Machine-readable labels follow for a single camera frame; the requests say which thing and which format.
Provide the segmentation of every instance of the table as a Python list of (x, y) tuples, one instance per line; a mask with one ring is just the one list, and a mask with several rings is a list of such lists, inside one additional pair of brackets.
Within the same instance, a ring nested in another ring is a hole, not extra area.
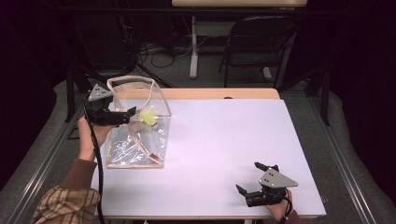
[[(307, 0), (172, 0), (174, 7), (305, 7)], [(197, 36), (198, 35), (213, 35), (225, 36), (230, 33), (233, 25), (232, 22), (203, 22), (200, 31), (197, 31), (200, 26), (197, 24), (195, 16), (192, 16), (191, 22), (191, 66), (190, 78), (197, 78), (198, 67), (198, 50), (197, 50)]]
[[(263, 172), (254, 167), (255, 161), (278, 164), (282, 174), (299, 183), (292, 190), (300, 216), (326, 215), (290, 115), (276, 90), (163, 89), (163, 93), (173, 113), (164, 167), (104, 167), (105, 218), (271, 217), (263, 207), (247, 207), (235, 186), (261, 189), (258, 181)], [(233, 99), (223, 100), (227, 96)], [(101, 153), (104, 160), (104, 148)], [(97, 189), (97, 183), (96, 171), (92, 187)]]

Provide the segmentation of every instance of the human arm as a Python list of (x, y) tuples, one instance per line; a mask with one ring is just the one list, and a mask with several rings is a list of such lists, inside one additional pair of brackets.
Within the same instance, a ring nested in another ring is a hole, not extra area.
[[(292, 195), (291, 191), (287, 189), (286, 197), (292, 202)], [(301, 220), (301, 218), (298, 216), (297, 212), (294, 210), (292, 207), (292, 203), (290, 204), (291, 206), (291, 211), (286, 219), (286, 224), (303, 224), (304, 222)], [(274, 219), (277, 222), (280, 222), (282, 217), (285, 216), (285, 211), (287, 210), (288, 207), (288, 201), (287, 200), (282, 200), (282, 202), (278, 204), (273, 204), (273, 205), (265, 205), (265, 207), (271, 212), (273, 215)]]
[[(113, 126), (93, 126), (101, 146)], [(78, 120), (79, 153), (63, 182), (50, 189), (41, 199), (31, 223), (92, 223), (100, 195), (91, 189), (96, 167), (91, 129), (84, 117)]]

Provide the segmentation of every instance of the triangular metal plate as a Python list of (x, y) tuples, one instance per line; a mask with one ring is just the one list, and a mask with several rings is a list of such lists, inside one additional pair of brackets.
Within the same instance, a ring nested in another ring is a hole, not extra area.
[(272, 189), (298, 186), (297, 182), (271, 168), (269, 168), (262, 176), (260, 179), (260, 184)]
[(101, 86), (99, 86), (98, 84), (96, 84), (91, 91), (88, 101), (92, 102), (92, 101), (100, 100), (100, 99), (103, 99), (103, 98), (106, 98), (109, 96), (112, 96), (111, 91), (108, 91), (108, 90), (102, 88)]

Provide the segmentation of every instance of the plaid sleeve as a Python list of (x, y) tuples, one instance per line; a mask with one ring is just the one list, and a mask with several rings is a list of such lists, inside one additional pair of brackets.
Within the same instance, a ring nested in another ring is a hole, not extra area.
[(31, 224), (92, 223), (100, 194), (95, 189), (50, 189), (41, 199)]

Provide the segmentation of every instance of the clear bag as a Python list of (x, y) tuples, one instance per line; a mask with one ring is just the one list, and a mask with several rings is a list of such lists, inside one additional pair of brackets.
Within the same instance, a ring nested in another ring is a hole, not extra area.
[(161, 88), (153, 79), (138, 76), (111, 78), (107, 86), (115, 111), (136, 106), (130, 122), (107, 136), (107, 167), (163, 167), (172, 114)]

